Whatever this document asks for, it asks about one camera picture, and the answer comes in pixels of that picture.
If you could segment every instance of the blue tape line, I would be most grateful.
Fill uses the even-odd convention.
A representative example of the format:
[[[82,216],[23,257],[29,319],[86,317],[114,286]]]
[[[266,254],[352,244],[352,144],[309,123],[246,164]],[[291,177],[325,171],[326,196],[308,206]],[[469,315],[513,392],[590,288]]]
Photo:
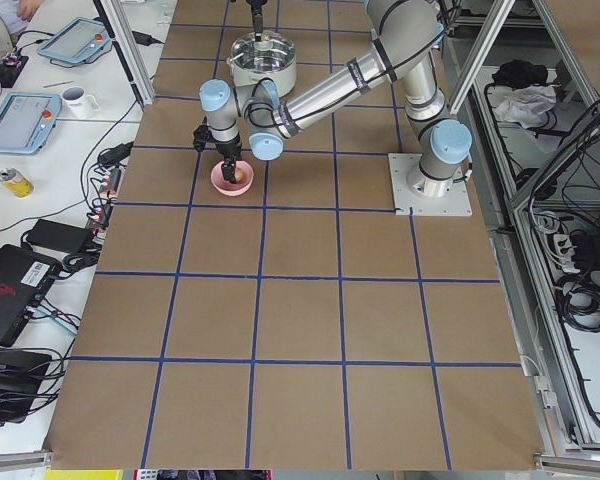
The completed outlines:
[[[216,363],[239,365],[347,365],[355,367],[436,367],[436,368],[522,368],[517,362],[417,362],[398,360],[314,360],[279,358],[197,358],[197,357],[137,357],[71,355],[70,360],[81,362],[144,362],[144,363]]]
[[[123,272],[123,271],[106,271],[98,270],[96,275],[103,276],[139,276],[139,277],[175,277],[175,273],[171,272]],[[294,275],[250,275],[250,274],[239,274],[239,273],[201,273],[201,272],[180,272],[180,277],[191,277],[191,278],[235,278],[235,279],[249,279],[249,280],[324,280],[324,281],[337,281],[340,277],[332,276],[294,276]],[[376,283],[461,283],[461,284],[499,284],[499,280],[489,279],[470,279],[470,278],[382,278],[382,277],[347,277],[342,276],[344,282],[376,282]]]
[[[433,389],[436,396],[436,406],[438,409],[438,419],[440,421],[440,433],[442,435],[442,445],[444,447],[444,456],[448,470],[453,470],[451,462],[451,453],[449,452],[449,441],[447,439],[447,429],[444,423],[444,412],[442,410],[442,399],[440,396],[440,385],[438,383],[438,373],[435,366],[435,355],[433,352],[433,342],[431,340],[431,328],[429,326],[429,316],[427,312],[427,300],[424,292],[424,282],[422,282],[422,269],[420,266],[420,255],[418,250],[418,237],[416,234],[416,226],[413,220],[413,209],[409,212],[409,226],[411,228],[411,238],[413,242],[413,253],[416,261],[416,272],[418,273],[418,286],[420,290],[420,302],[422,304],[422,316],[424,318],[425,333],[427,336],[427,347],[429,349],[429,358],[431,360],[431,375],[433,378]]]
[[[134,202],[134,201],[119,201],[116,205],[126,207],[169,207],[169,208],[184,208],[188,207],[187,203],[157,203],[157,202]],[[217,208],[225,210],[294,210],[308,212],[359,212],[359,213],[395,213],[395,210],[388,208],[341,208],[341,207],[296,207],[286,205],[231,205],[231,204],[210,204],[210,203],[193,203],[196,208]]]
[[[193,179],[191,181],[191,190],[189,192],[189,206],[187,207],[187,217],[185,219],[184,228],[182,231],[182,239],[180,242],[180,252],[178,254],[178,263],[176,265],[176,272],[174,275],[173,289],[171,290],[171,299],[169,302],[167,321],[165,323],[164,333],[162,335],[162,346],[160,349],[160,362],[159,362],[159,366],[158,366],[158,372],[156,374],[156,385],[155,385],[154,391],[153,391],[153,398],[151,400],[151,410],[149,413],[149,420],[147,423],[147,433],[146,433],[145,442],[144,442],[144,449],[142,452],[142,460],[140,462],[141,468],[146,468],[147,457],[149,455],[149,446],[151,445],[151,434],[153,432],[153,422],[154,422],[154,418],[155,418],[155,410],[157,407],[158,394],[160,391],[160,382],[162,379],[162,370],[163,370],[163,365],[164,365],[164,358],[166,356],[167,343],[169,341],[169,330],[171,329],[171,320],[173,317],[175,298],[176,298],[176,293],[178,291],[179,273],[180,273],[180,269],[182,267],[182,259],[184,257],[185,246],[187,243],[187,234],[189,232],[189,224],[191,221],[191,208],[192,208],[191,203],[193,203],[193,196],[194,196],[195,190],[196,190],[196,183],[197,183],[196,181],[198,178],[198,170],[200,167],[200,157],[201,157],[201,154],[198,153],[196,168],[193,172]]]
[[[262,193],[262,204],[267,205],[267,193],[269,190],[269,163],[264,170],[264,188]],[[256,301],[253,315],[253,339],[251,341],[251,370],[249,372],[249,404],[247,406],[247,446],[245,451],[245,468],[251,465],[251,431],[253,426],[253,402],[256,376],[256,354],[258,349],[258,324],[260,321],[260,297],[262,291],[262,271],[264,268],[264,249],[267,234],[267,209],[262,210],[262,230],[260,232],[260,258],[258,259],[258,278],[256,283]]]
[[[327,22],[329,27],[329,72],[333,72],[333,43],[331,38],[331,4],[327,1]],[[336,139],[336,117],[331,114],[331,137],[333,142],[333,178],[336,201],[336,246],[338,257],[338,304],[340,313],[340,354],[342,357],[342,408],[344,416],[344,441],[347,470],[353,468],[351,455],[351,426],[349,418],[349,386],[347,381],[347,338],[344,315],[344,289],[342,284],[342,231],[340,229],[340,189],[338,179],[338,141]]]

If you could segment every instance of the black cloth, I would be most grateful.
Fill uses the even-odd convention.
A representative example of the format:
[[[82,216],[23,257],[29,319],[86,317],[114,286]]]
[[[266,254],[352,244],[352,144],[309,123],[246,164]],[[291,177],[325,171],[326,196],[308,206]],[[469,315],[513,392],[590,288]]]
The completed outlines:
[[[546,85],[549,72],[544,65],[533,65],[525,60],[512,60],[500,66],[492,75],[496,85],[504,85],[514,90],[531,85]]]

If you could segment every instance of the power adapter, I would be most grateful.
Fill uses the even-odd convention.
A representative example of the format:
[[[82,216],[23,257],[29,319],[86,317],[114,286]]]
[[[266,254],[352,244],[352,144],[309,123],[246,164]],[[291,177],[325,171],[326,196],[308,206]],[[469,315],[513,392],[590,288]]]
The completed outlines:
[[[98,163],[104,168],[119,165],[122,160],[131,155],[132,148],[133,142],[128,142],[103,150],[98,155]]]
[[[29,245],[48,248],[57,252],[78,253],[93,241],[93,232],[51,220],[39,219],[26,235]]]

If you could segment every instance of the blue joint cap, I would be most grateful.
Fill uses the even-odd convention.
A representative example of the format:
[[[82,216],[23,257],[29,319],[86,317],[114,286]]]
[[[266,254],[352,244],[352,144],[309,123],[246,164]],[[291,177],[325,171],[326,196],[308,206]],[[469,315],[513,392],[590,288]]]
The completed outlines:
[[[224,107],[231,97],[231,89],[224,80],[209,80],[200,87],[200,102],[205,112],[215,112]]]
[[[442,43],[442,40],[444,40],[444,35],[440,35],[440,34],[443,32],[444,32],[444,25],[442,25],[440,22],[438,22],[436,24],[436,38],[438,40],[436,40],[436,43],[434,43],[432,45],[432,47],[437,47],[438,45],[440,45]]]
[[[275,160],[284,149],[282,139],[268,132],[252,133],[249,144],[253,155],[260,160]]]
[[[278,94],[276,82],[273,80],[263,80],[260,85],[267,91],[267,95],[269,95],[269,98],[271,99],[273,108],[278,108],[280,106],[280,95]]]
[[[457,120],[443,120],[431,132],[431,150],[448,165],[462,162],[471,149],[471,132]]]

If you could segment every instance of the person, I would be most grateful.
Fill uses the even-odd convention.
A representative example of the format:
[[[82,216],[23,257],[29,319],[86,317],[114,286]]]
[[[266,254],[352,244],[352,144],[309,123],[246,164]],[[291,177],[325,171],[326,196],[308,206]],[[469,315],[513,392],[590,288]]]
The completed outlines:
[[[13,50],[44,0],[0,0],[0,59]]]

